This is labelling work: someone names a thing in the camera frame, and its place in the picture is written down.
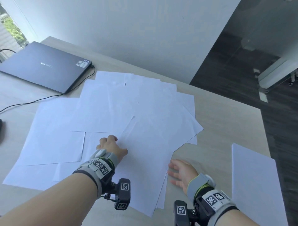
desk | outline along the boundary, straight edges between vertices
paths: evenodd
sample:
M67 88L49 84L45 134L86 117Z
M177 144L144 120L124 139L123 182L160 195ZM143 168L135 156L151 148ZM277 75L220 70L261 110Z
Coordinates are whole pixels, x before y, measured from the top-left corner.
M198 145L184 144L175 151L173 158L190 161L198 171L213 177L217 183L217 188L222 189L229 196L232 192L232 143L270 156L261 111L257 108L52 37L48 37L42 43L90 59L96 70L134 73L157 78L163 82L176 84L179 92L194 95L196 119L204 130L197 135ZM83 85L67 96L79 97L82 87ZM0 74L0 109L54 94L56 94L54 91L46 88ZM38 105L38 103L24 105L0 115L0 118L5 122L4 135L0 138L1 182L18 159ZM38 193L40 191L1 184L0 214L5 214ZM112 202L100 199L95 202L83 225L172 225L174 219L173 202L177 199L187 201L189 207L192 207L182 189L168 183L165 208L155 210L152 218L133 208L126 211L116 211Z

green plant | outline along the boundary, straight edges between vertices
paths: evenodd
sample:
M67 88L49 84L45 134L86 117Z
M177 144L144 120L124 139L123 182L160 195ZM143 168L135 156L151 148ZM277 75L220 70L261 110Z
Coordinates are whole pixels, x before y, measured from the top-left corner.
M7 31L12 35L12 37L16 40L16 42L23 46L26 42L26 38L21 32L21 30L14 24L13 20L8 17L3 20L3 25L7 29Z

dark gray floor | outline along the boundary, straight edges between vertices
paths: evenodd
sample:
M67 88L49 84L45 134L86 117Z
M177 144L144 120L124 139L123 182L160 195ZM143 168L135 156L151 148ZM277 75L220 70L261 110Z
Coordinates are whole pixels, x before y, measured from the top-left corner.
M240 40L222 33L190 84L261 109L288 223L298 225L298 82L282 83L261 101L253 68L263 71L278 58L242 49Z

black cable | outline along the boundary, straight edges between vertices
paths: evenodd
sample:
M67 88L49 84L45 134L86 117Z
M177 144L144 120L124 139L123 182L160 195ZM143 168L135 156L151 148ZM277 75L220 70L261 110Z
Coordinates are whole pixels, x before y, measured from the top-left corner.
M2 52L3 50L9 50L9 51L11 51L11 52L16 53L15 51L13 51L13 50L11 50L11 49L1 49L0 52Z
M62 95L64 95L64 94L68 94L68 93L70 93L71 91L73 91L74 89L76 89L77 87L79 87L79 86L80 86L80 85L81 85L87 78L89 78L89 77L91 77L92 75L95 74L96 69L95 69L94 66L93 66L93 68L94 68L94 72L93 72L91 75L89 75L89 76L87 76L86 78L84 78L84 79L81 81L80 84L78 84L75 88L72 88L72 89L71 89L70 91L68 91L67 93L61 93L61 94L58 94L58 95L53 95L53 96L49 96L49 97L45 97L45 98L41 98L41 99L39 99L39 100L35 100L35 101L29 102L29 103L19 103L19 104L10 105L10 106L8 106L8 107L2 109L2 110L0 111L0 114L1 114L3 111L5 111L7 108L10 108L10 107L13 107L13 106L25 105L25 104L31 104L31 103L35 103L35 102L40 101L40 100L48 99L48 98L50 98L50 97L59 97L59 96L62 96Z

laptop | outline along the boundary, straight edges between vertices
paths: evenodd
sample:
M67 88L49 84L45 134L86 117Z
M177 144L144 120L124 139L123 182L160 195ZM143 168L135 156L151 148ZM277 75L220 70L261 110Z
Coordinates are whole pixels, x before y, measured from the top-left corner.
M0 63L0 72L67 93L91 65L90 60L32 42Z

